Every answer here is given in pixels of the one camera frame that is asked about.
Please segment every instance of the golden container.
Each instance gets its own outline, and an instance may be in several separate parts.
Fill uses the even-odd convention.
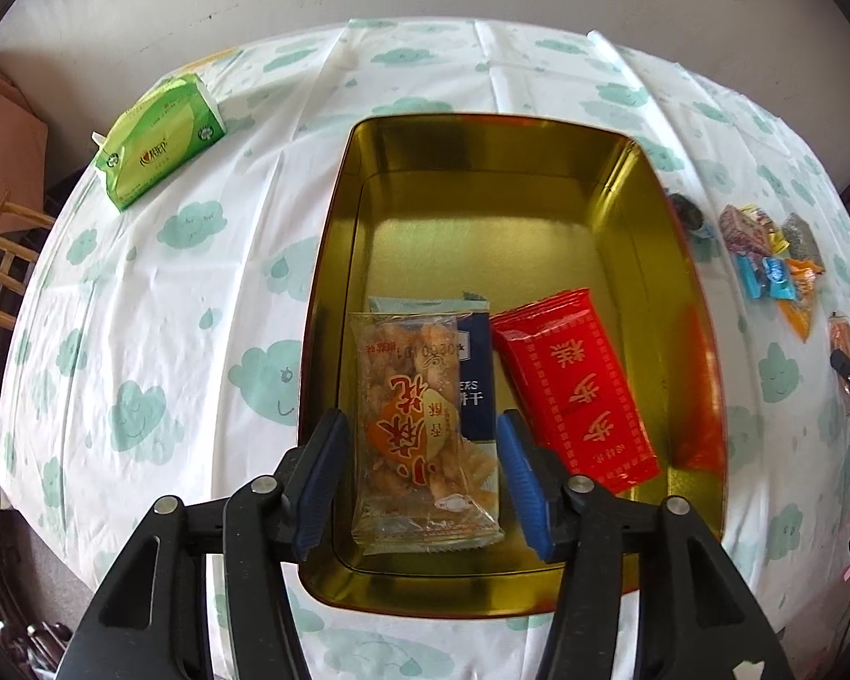
[[[691,499],[723,528],[723,397],[712,327],[682,232],[638,144],[554,120],[374,117],[352,131],[324,228],[306,330],[299,438],[340,407],[354,422],[347,314],[369,295],[490,300],[493,312],[587,286],[662,473],[624,497]],[[495,355],[496,407],[516,407]],[[483,549],[363,556],[351,467],[322,544],[300,567],[326,604],[431,618],[552,611],[562,566],[541,562],[500,494],[505,538]],[[638,562],[626,558],[624,589]]]

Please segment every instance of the wall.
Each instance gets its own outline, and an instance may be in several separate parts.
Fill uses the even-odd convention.
[[[377,15],[465,15],[587,32],[739,90],[850,179],[850,26],[831,0],[18,0],[0,67],[48,120],[48,176],[92,155],[165,71],[228,46]]]

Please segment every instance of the tablecloth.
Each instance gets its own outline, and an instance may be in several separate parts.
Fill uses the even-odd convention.
[[[776,630],[812,615],[795,643],[785,636],[800,672],[825,653],[838,622],[821,606],[848,597],[850,417],[827,365],[826,318],[850,317],[850,221],[789,126],[601,33],[485,20],[356,19],[195,71],[227,135],[121,214],[88,167],[14,333],[0,483],[76,575],[95,588],[157,497],[223,497],[295,444],[313,264],[354,123],[538,115],[632,135],[664,186],[709,219],[757,203],[811,225],[827,272],[805,343],[775,304],[744,297],[719,236],[690,242],[727,405],[723,544]],[[229,675],[219,562],[209,570],[215,672]],[[360,615],[314,602],[295,570],[287,582],[314,677],[532,677],[549,623]],[[635,617],[626,597],[618,678],[632,677]]]

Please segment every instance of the red wrapper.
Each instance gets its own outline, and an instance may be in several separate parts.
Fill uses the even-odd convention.
[[[588,289],[491,318],[495,348],[535,441],[571,474],[614,493],[658,474],[658,461]]]

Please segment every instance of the silver screw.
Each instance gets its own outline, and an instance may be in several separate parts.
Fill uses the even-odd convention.
[[[676,514],[678,517],[686,516],[690,513],[690,502],[682,496],[674,496],[667,499],[667,511]]]
[[[161,496],[154,502],[154,512],[156,514],[172,514],[179,508],[179,501],[176,496]]]
[[[252,493],[270,493],[277,488],[277,480],[271,475],[260,475],[252,481]]]
[[[594,482],[585,475],[575,475],[567,481],[567,488],[573,493],[591,493]]]

